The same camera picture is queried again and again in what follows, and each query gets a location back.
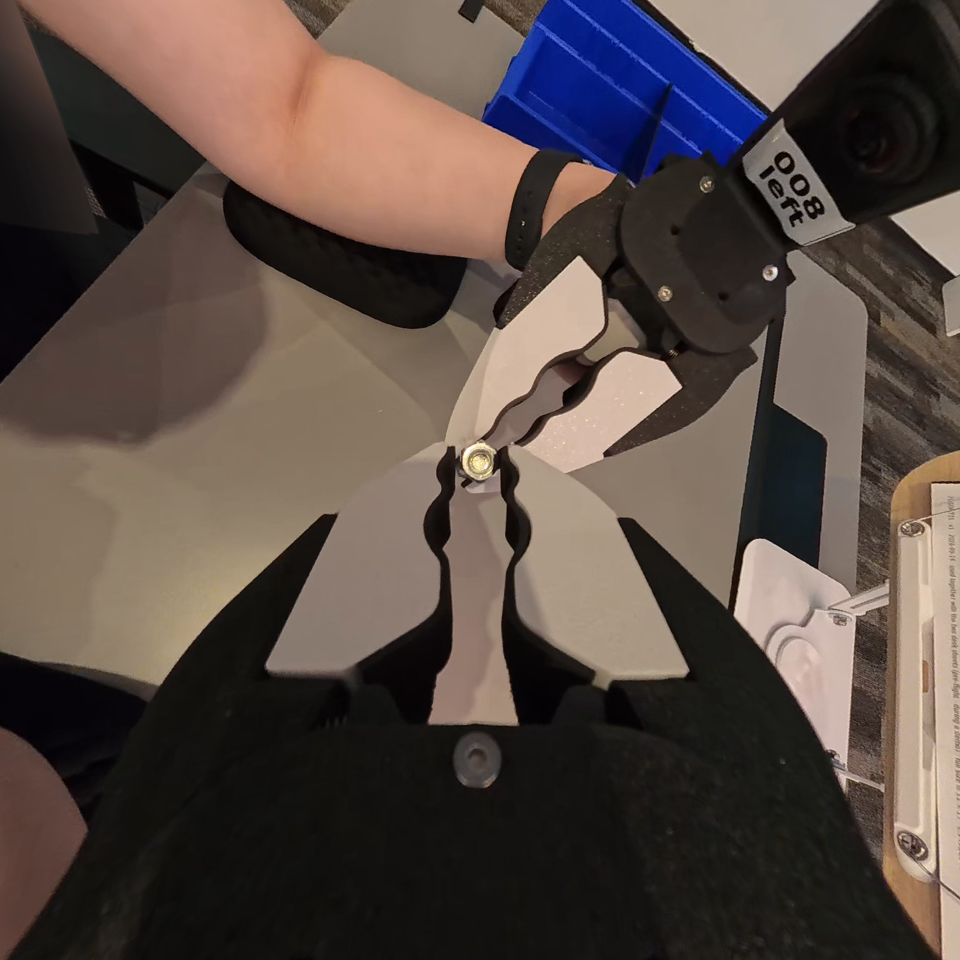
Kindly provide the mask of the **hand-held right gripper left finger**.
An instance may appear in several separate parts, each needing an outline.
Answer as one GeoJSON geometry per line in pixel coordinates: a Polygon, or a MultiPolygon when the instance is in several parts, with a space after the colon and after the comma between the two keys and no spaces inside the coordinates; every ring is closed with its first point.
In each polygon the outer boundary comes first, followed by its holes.
{"type": "Polygon", "coordinates": [[[454,455],[432,444],[336,515],[266,661],[278,677],[346,678],[449,598],[454,455]]]}

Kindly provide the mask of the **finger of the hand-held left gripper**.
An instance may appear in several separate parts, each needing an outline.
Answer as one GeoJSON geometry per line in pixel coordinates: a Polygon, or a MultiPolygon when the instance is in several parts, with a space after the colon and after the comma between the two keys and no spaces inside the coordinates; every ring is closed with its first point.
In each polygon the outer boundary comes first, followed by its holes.
{"type": "Polygon", "coordinates": [[[466,379],[445,433],[462,450],[485,441],[526,401],[545,372],[593,345],[608,324],[601,277],[575,256],[519,313],[493,330],[466,379]]]}
{"type": "Polygon", "coordinates": [[[616,352],[594,367],[575,402],[543,417],[517,446],[564,474],[576,472],[602,460],[681,388],[666,361],[616,352]]]}

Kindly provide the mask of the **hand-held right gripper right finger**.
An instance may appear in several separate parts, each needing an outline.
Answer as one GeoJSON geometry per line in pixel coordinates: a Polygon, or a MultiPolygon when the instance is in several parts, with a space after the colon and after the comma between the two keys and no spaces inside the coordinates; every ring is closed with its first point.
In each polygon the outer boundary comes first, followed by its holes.
{"type": "Polygon", "coordinates": [[[689,666],[614,510],[520,446],[502,452],[501,493],[521,627],[594,682],[683,679],[689,666]]]}

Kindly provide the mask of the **blue divided plastic bin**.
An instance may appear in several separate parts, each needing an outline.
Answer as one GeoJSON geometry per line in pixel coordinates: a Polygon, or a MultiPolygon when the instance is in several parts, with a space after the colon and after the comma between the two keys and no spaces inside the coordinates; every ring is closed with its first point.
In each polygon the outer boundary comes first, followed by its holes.
{"type": "Polygon", "coordinates": [[[672,156],[726,164],[766,117],[648,2],[549,1],[483,122],[636,183],[672,156]]]}

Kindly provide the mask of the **person's left forearm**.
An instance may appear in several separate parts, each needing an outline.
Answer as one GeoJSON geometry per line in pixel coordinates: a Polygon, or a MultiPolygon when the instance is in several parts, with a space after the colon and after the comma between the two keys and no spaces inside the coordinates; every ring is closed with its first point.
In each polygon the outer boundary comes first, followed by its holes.
{"type": "Polygon", "coordinates": [[[373,246],[505,258],[533,150],[328,53],[283,2],[19,5],[269,204],[373,246]]]}

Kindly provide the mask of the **person's left hand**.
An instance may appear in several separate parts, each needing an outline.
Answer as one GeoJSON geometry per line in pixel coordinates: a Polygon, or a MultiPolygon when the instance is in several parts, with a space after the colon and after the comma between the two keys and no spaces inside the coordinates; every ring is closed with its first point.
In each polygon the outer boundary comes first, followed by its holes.
{"type": "Polygon", "coordinates": [[[566,164],[546,200],[540,238],[544,238],[571,210],[601,194],[615,178],[615,173],[591,164],[566,164]]]}

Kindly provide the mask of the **black fitness wristband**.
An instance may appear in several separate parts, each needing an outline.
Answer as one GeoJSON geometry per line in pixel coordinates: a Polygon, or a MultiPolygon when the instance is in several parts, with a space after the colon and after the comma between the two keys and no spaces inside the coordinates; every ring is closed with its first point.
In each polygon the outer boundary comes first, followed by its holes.
{"type": "Polygon", "coordinates": [[[504,239],[508,265],[522,273],[544,234],[546,207],[559,176],[581,156],[560,150],[537,150],[515,188],[504,239]]]}

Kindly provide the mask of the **black wrist rest pad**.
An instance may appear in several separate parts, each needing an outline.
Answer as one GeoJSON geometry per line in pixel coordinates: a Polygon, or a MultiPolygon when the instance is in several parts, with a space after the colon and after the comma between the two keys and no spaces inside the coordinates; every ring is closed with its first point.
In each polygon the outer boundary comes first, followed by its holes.
{"type": "Polygon", "coordinates": [[[421,330],[446,316],[468,260],[373,246],[306,222],[229,181],[222,213],[233,238],[271,269],[373,320],[421,330]]]}

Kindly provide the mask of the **printed instruction poster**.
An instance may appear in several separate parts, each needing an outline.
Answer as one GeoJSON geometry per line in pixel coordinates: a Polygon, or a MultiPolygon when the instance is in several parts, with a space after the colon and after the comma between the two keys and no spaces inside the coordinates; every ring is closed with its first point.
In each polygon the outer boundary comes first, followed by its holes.
{"type": "Polygon", "coordinates": [[[931,495],[933,689],[941,953],[959,957],[959,484],[931,495]]]}

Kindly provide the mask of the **person's bare leg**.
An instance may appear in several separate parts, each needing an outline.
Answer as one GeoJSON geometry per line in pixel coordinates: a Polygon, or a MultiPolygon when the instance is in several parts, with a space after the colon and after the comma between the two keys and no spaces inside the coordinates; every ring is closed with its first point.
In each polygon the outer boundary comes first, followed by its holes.
{"type": "Polygon", "coordinates": [[[66,784],[36,749],[1,730],[1,957],[40,916],[88,832],[66,784]]]}

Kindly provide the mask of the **dark teal office chair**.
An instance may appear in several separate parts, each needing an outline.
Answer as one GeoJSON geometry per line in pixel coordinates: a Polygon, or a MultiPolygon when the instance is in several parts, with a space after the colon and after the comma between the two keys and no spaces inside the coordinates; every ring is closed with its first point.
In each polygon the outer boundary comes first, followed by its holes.
{"type": "Polygon", "coordinates": [[[29,27],[28,34],[102,216],[127,231],[140,230],[138,189],[166,201],[204,159],[65,42],[36,27],[29,27]]]}

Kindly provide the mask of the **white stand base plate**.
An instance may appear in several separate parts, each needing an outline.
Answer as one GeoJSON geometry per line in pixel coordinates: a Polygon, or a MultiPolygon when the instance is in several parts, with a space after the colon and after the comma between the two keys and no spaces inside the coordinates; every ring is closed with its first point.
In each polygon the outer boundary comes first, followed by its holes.
{"type": "Polygon", "coordinates": [[[883,785],[847,764],[858,618],[889,604],[889,582],[852,595],[765,539],[745,549],[734,617],[791,690],[841,786],[883,785]]]}

